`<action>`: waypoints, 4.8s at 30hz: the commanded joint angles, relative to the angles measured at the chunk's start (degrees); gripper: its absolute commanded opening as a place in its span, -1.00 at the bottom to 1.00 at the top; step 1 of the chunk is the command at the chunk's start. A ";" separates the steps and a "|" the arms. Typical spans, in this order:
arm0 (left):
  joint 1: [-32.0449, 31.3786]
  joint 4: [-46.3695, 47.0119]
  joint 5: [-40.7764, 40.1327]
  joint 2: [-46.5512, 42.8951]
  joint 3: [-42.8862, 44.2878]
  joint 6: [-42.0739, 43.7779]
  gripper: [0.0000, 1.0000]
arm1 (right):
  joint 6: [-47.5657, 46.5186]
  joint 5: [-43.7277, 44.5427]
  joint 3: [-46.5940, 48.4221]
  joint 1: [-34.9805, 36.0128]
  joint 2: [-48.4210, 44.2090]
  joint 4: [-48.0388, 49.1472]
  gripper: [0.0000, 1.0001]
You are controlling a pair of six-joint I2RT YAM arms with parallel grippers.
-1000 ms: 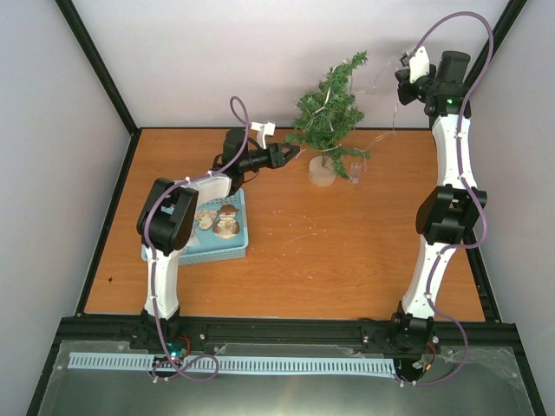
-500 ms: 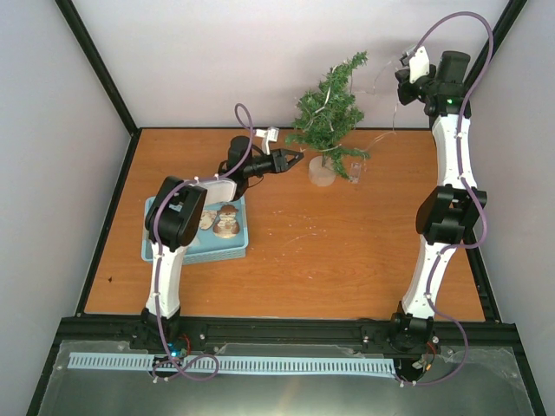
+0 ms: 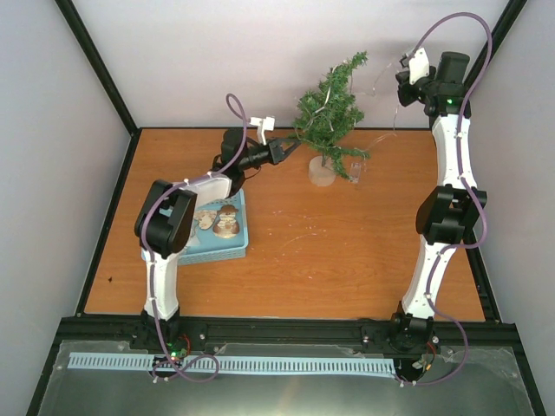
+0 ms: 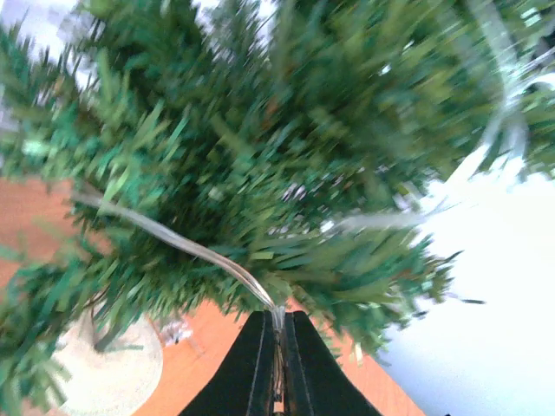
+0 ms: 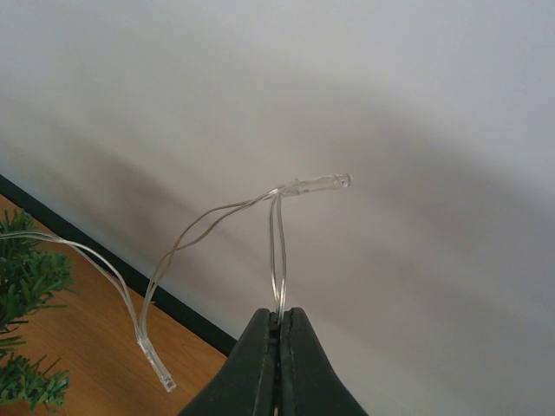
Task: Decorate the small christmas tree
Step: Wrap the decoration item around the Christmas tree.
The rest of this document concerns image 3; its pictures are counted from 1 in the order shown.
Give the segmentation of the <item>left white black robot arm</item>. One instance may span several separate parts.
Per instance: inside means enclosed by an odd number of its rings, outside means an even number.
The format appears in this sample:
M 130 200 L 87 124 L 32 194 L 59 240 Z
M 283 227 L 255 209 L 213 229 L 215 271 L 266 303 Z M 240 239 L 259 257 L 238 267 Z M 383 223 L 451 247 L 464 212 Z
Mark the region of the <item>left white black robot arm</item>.
M 214 157 L 208 173 L 176 183 L 162 179 L 152 183 L 134 234 L 147 267 L 147 298 L 141 320 L 160 348 L 172 348 L 179 342 L 177 269 L 193 229 L 195 210 L 235 195 L 246 181 L 247 170 L 278 165 L 299 146 L 296 138 L 257 142 L 243 128 L 231 128 L 224 132 L 220 154 Z

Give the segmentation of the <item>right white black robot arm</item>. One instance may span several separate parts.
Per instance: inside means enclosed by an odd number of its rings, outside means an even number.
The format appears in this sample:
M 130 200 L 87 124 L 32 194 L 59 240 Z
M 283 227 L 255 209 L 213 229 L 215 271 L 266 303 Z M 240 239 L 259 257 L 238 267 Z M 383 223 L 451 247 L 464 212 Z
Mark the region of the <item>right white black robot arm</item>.
M 403 353 L 422 351 L 432 338 L 434 305 L 447 266 L 487 202 L 473 176 L 468 132 L 471 107 L 464 86 L 468 55 L 444 52 L 437 66 L 424 48 L 402 57 L 396 74 L 402 106 L 424 106 L 437 155 L 437 185 L 418 209 L 420 250 L 408 291 L 393 314 L 388 336 Z

